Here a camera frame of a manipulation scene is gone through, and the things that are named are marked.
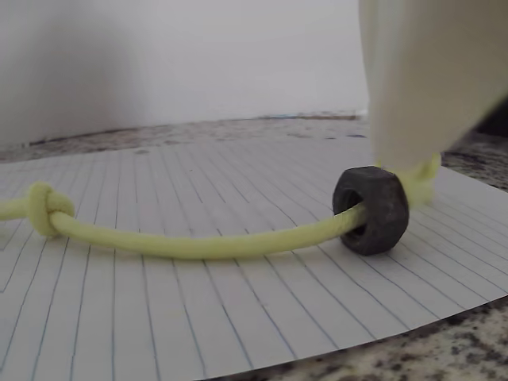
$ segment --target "granite countertop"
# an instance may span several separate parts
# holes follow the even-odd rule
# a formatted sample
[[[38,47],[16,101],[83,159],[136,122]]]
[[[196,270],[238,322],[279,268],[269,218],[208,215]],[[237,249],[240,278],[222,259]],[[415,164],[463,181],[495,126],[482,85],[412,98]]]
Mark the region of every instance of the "granite countertop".
[[[0,162],[197,140],[246,137],[363,138],[360,121],[260,119],[168,125],[54,140],[0,152]],[[473,133],[444,154],[443,165],[508,191],[508,140]],[[508,297],[414,331],[325,356],[217,381],[508,381]]]

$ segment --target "white object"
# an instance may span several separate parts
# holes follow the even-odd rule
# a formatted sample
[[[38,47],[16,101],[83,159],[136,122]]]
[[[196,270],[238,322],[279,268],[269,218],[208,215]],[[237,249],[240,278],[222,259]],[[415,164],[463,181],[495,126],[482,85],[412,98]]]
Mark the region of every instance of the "white object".
[[[508,96],[505,0],[360,0],[376,159],[449,148]]]

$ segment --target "rope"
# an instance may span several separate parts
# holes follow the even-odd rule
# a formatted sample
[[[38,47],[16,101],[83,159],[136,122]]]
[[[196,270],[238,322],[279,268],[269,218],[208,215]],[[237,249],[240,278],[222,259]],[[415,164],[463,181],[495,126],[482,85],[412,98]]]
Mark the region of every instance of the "rope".
[[[410,206],[431,197],[431,180],[437,173],[439,163],[439,159],[434,157],[419,168],[397,173]],[[85,224],[74,219],[74,213],[75,208],[69,197],[41,182],[34,183],[25,198],[0,202],[0,221],[27,217],[42,236],[61,234],[88,244],[182,260],[245,258],[305,248],[338,237],[367,220],[367,211],[360,203],[331,218],[293,229],[193,239],[124,232]]]

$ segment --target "sheet of paper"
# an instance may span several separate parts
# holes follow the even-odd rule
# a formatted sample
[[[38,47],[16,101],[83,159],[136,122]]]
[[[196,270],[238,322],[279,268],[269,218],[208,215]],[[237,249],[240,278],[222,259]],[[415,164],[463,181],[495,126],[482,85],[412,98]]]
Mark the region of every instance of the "sheet of paper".
[[[329,217],[366,139],[238,140],[0,165],[0,195],[34,180],[84,222],[168,236],[286,229]],[[417,328],[506,295],[508,195],[442,169],[390,253],[339,240],[257,260],[127,255],[27,221],[0,224],[0,379],[192,380]]]

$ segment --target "dark gray nut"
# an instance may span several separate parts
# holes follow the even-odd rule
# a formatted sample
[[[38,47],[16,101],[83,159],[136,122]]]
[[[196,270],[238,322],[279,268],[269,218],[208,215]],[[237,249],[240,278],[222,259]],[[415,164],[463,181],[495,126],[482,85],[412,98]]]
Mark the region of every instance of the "dark gray nut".
[[[396,175],[378,167],[344,171],[333,192],[335,214],[363,202],[367,223],[341,236],[344,245],[362,256],[393,248],[404,234],[410,211]]]

